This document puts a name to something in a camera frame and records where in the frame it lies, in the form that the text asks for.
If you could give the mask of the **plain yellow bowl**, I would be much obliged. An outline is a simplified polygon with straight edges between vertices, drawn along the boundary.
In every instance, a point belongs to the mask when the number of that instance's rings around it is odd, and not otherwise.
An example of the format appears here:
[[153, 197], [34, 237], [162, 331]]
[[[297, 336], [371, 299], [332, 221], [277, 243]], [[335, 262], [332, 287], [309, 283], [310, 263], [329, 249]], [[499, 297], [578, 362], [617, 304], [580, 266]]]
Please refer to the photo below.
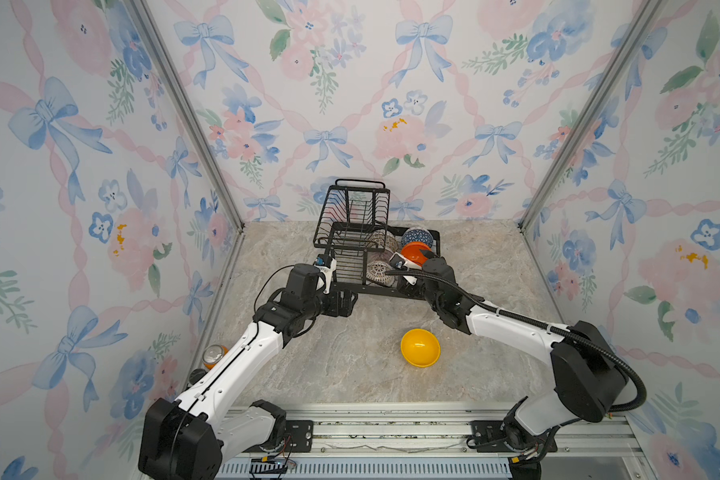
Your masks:
[[437, 337], [424, 329], [407, 331], [401, 338], [400, 350], [404, 360], [417, 368], [433, 366], [441, 355]]

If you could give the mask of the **plain orange bowl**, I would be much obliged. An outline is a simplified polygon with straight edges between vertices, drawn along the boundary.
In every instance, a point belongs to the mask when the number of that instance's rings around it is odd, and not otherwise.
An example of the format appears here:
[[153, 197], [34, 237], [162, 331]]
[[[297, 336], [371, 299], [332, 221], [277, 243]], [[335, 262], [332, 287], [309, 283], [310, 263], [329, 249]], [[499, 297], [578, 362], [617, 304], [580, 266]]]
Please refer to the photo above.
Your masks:
[[418, 266], [423, 266], [429, 259], [435, 257], [435, 254], [427, 244], [416, 241], [403, 246], [400, 254], [403, 258]]

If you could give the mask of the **brown checker pattern bowl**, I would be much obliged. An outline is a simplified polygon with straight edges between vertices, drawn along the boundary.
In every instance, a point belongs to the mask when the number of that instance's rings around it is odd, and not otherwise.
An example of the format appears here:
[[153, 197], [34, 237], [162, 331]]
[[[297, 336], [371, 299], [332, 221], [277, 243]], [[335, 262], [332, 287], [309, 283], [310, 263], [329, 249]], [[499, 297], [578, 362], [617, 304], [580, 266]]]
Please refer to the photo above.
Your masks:
[[400, 243], [398, 239], [388, 230], [375, 231], [372, 234], [371, 239], [379, 248], [383, 248], [384, 250], [396, 252], [400, 249]]

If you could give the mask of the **blue triangle pattern bowl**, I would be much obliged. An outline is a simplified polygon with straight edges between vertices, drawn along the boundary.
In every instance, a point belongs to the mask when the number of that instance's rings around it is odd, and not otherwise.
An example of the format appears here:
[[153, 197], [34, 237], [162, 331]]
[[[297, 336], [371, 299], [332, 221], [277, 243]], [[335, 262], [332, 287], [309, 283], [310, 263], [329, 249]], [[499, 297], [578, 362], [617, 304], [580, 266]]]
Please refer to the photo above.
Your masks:
[[428, 248], [432, 248], [434, 241], [434, 235], [431, 231], [422, 227], [408, 228], [401, 237], [402, 246], [407, 246], [411, 243], [421, 243], [426, 245]]

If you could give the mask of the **white lattice yellow bowl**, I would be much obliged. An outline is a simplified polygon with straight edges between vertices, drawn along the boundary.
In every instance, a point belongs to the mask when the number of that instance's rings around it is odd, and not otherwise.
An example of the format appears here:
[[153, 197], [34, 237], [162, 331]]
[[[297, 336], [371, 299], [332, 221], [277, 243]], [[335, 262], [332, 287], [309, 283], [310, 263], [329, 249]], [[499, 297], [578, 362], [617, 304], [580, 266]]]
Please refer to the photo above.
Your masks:
[[396, 279], [392, 275], [388, 275], [392, 267], [383, 260], [374, 260], [367, 265], [366, 278], [371, 282], [383, 287], [393, 287], [396, 285]]

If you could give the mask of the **pink striped bowl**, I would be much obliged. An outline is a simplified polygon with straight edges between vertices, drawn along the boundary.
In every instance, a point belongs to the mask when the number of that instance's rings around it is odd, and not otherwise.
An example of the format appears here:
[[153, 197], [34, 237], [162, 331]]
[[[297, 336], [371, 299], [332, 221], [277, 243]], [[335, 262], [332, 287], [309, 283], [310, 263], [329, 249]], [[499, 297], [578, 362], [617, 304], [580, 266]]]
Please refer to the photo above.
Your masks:
[[372, 252], [369, 254], [370, 262], [384, 262], [388, 265], [395, 265], [399, 260], [399, 255], [390, 250], [384, 250], [383, 252]]

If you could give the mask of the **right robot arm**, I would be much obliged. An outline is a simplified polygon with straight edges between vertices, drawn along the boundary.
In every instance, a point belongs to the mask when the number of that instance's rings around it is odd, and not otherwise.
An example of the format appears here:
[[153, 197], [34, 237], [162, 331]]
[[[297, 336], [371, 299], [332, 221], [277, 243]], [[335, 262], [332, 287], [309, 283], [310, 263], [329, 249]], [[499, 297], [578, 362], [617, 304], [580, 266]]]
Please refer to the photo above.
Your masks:
[[427, 260], [417, 277], [446, 326], [523, 351], [549, 368], [553, 387], [519, 400], [502, 420], [497, 440], [508, 449], [541, 456], [562, 427], [598, 423], [646, 402], [645, 382], [593, 324], [553, 324], [496, 306], [459, 286], [441, 257]]

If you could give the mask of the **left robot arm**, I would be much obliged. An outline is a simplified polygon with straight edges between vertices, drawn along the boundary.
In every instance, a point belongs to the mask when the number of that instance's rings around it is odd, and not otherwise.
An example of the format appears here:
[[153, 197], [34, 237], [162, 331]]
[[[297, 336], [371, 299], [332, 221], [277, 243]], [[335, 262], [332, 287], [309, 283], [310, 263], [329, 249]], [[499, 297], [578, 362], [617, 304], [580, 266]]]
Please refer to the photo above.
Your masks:
[[321, 316], [348, 317], [355, 294], [336, 285], [337, 262], [321, 254], [312, 264], [291, 267], [284, 287], [258, 306], [244, 334], [200, 380], [173, 401], [147, 410], [138, 455], [139, 471], [151, 479], [213, 479], [221, 466], [246, 450], [280, 447], [286, 412], [253, 402], [229, 418], [235, 400], [260, 370]]

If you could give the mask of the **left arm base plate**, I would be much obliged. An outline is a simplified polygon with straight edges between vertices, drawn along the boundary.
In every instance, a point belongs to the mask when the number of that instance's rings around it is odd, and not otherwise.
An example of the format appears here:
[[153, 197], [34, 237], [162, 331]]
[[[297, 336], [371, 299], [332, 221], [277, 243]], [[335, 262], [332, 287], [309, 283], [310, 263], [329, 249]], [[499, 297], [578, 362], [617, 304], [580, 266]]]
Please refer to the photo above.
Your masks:
[[312, 420], [286, 420], [277, 427], [272, 437], [264, 444], [250, 449], [252, 453], [310, 453], [314, 440], [314, 422]]

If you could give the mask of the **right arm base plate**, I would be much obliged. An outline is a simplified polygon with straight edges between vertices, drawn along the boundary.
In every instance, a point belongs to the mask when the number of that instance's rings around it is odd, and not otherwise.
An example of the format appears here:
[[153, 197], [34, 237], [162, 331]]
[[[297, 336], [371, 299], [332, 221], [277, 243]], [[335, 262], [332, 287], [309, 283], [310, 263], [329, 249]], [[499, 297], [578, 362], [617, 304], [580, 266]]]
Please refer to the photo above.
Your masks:
[[558, 451], [555, 438], [548, 439], [549, 432], [533, 436], [517, 425], [505, 425], [500, 420], [474, 420], [469, 426], [471, 434], [466, 445], [480, 453], [530, 455]]

